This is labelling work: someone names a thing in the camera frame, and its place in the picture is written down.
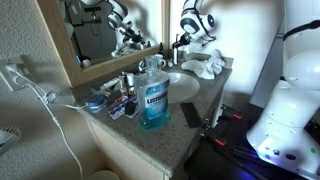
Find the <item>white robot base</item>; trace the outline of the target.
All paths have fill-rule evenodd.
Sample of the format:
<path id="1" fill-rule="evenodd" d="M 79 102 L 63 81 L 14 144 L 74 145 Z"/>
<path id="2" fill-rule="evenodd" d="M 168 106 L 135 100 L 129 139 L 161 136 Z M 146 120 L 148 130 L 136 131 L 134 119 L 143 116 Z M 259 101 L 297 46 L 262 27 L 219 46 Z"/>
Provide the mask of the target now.
<path id="1" fill-rule="evenodd" d="M 283 70 L 246 134 L 260 159 L 319 180 L 320 145 L 305 130 L 320 107 L 320 0 L 284 0 Z"/>

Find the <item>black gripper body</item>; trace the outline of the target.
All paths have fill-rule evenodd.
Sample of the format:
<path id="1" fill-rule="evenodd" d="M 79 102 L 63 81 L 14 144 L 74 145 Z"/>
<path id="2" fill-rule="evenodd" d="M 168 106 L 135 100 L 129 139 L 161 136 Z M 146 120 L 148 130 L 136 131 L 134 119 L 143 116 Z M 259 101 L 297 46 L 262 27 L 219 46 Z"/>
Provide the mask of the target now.
<path id="1" fill-rule="evenodd" d="M 176 40 L 172 44 L 172 48 L 179 48 L 184 45 L 189 45 L 191 42 L 191 36 L 189 33 L 184 33 L 179 40 Z"/>

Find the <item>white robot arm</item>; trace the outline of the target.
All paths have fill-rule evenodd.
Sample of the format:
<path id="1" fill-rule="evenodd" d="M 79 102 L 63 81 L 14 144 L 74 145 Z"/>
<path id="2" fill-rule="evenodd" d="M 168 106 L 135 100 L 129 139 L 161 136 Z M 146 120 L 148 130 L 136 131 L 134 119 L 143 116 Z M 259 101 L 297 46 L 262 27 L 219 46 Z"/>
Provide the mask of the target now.
<path id="1" fill-rule="evenodd" d="M 215 26 L 214 17 L 211 14 L 200 14 L 203 1 L 185 0 L 180 20 L 180 27 L 184 30 L 184 34 L 172 44 L 173 48 L 195 43 L 199 39 L 204 40 L 205 44 L 216 39 L 215 36 L 210 35 L 210 31 Z"/>

